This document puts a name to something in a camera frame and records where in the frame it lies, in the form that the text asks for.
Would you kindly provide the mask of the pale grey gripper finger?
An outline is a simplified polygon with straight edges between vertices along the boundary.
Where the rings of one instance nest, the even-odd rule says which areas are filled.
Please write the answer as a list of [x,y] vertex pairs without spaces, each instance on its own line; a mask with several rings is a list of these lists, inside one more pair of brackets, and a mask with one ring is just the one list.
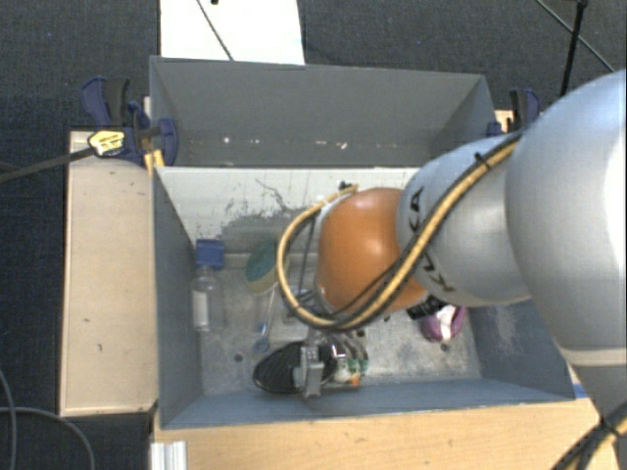
[[310,362],[305,370],[304,396],[306,399],[319,397],[321,394],[323,363]]
[[294,383],[297,387],[305,387],[305,370],[310,362],[318,361],[318,347],[301,346],[297,359],[298,362],[293,371]]

